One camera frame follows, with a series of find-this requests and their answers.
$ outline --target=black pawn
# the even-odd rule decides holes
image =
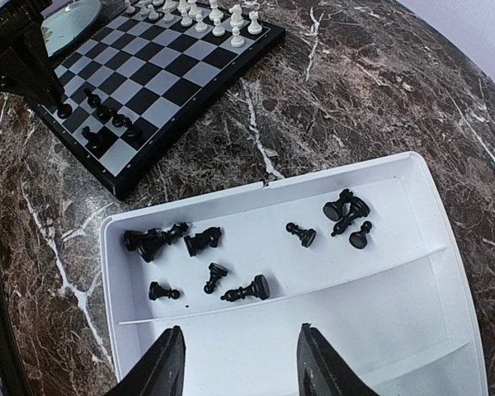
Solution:
[[[145,238],[136,243],[136,250],[145,262],[151,262],[154,256],[165,245],[171,245],[172,241],[181,238],[189,229],[185,223],[174,224],[167,232],[156,232],[155,238]]]
[[[355,219],[366,217],[370,214],[369,206],[361,198],[353,196],[350,199],[350,204],[351,205],[348,214],[346,216],[343,216],[343,218],[335,223],[335,225],[333,226],[333,237],[344,233],[347,227],[352,224],[352,221],[354,221]]]
[[[135,252],[138,248],[138,243],[157,238],[161,233],[159,229],[150,229],[146,233],[141,233],[140,231],[125,231],[123,234],[123,242],[125,243],[126,250],[129,252]]]
[[[90,107],[93,107],[95,109],[96,107],[99,107],[99,105],[101,105],[101,98],[99,97],[99,95],[93,93],[90,88],[84,88],[82,91],[87,96],[87,103]]]
[[[57,116],[64,120],[72,115],[72,107],[68,103],[59,103],[57,105]]]
[[[297,235],[300,239],[300,244],[305,248],[308,248],[315,239],[317,232],[314,229],[302,229],[296,224],[288,223],[286,225],[286,231],[292,235]]]
[[[219,266],[218,264],[214,264],[213,262],[211,262],[211,264],[209,265],[209,271],[211,273],[211,277],[205,283],[204,292],[208,295],[211,295],[215,291],[215,287],[218,281],[227,276],[229,271],[227,270],[227,268]]]
[[[121,126],[125,125],[125,116],[122,114],[118,114],[117,110],[114,107],[110,108],[110,113],[112,117],[112,124],[116,128],[120,128]]]
[[[99,149],[103,144],[103,138],[100,134],[92,132],[89,126],[82,128],[81,135],[88,141],[93,149]]]
[[[360,231],[350,234],[348,242],[356,249],[364,249],[367,244],[366,235],[371,229],[372,223],[370,221],[365,221],[363,225],[361,225]]]
[[[339,221],[344,215],[344,206],[353,197],[352,191],[345,189],[339,194],[339,199],[335,202],[327,202],[324,204],[323,213],[331,221]]]
[[[143,136],[143,131],[137,125],[132,124],[129,117],[125,117],[123,120],[123,125],[126,127],[126,136],[130,140],[139,140]]]
[[[222,231],[220,227],[211,227],[203,233],[198,233],[194,237],[187,235],[184,237],[185,245],[189,251],[189,255],[194,257],[199,251],[204,250],[207,246],[216,248],[220,237],[222,236]]]
[[[112,117],[110,108],[105,105],[99,105],[97,107],[96,113],[99,117],[99,120],[101,120],[102,122],[107,122]]]
[[[257,297],[258,299],[270,298],[270,286],[267,284],[267,280],[264,275],[255,276],[255,279],[248,287],[240,287],[236,290],[228,290],[225,295],[220,297],[220,299],[233,303],[238,299],[245,299],[249,295]]]
[[[162,297],[168,297],[169,299],[179,299],[180,295],[181,294],[178,290],[165,289],[157,282],[151,282],[150,287],[148,288],[148,299],[151,299],[152,301],[161,299]]]

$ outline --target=marble table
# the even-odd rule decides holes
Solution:
[[[227,1],[224,6],[231,6]],[[116,382],[98,229],[108,215],[418,151],[468,274],[495,395],[495,85],[395,1],[250,0],[288,30],[125,202],[13,95],[0,112],[0,265],[35,394]]]

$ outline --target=round plate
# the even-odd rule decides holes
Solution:
[[[97,19],[99,12],[100,0],[79,0],[42,22],[48,56],[51,58],[71,45]]]

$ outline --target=white plastic box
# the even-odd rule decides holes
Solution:
[[[332,238],[323,205],[350,188],[369,204],[364,250],[348,242],[365,219]],[[318,232],[310,248],[288,222]],[[222,228],[216,249],[189,257],[182,240],[151,264],[125,250],[125,230]],[[166,328],[186,340],[185,395],[288,396],[299,392],[296,346],[312,323],[380,395],[487,395],[479,328],[459,251],[423,158],[364,163],[219,191],[118,214],[101,227],[106,310],[117,379]],[[208,266],[230,273],[212,295]],[[257,274],[271,298],[221,301]],[[158,281],[179,300],[148,298]]]

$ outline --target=chess board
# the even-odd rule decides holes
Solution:
[[[64,102],[73,108],[66,120],[58,118],[56,108],[31,103],[73,155],[119,199],[221,94],[284,39],[283,28],[264,21],[259,21],[260,35],[249,34],[249,19],[243,16],[245,44],[234,48],[230,14],[221,10],[226,31],[216,37],[209,6],[198,6],[209,25],[203,33],[196,32],[196,22],[182,26],[178,10],[172,12],[171,22],[123,13],[64,60],[55,72],[64,85]],[[102,122],[87,104],[86,87],[102,104],[129,117],[143,131],[141,139],[129,139],[126,128],[116,128],[111,120]],[[85,126],[101,134],[101,148],[83,138]]]

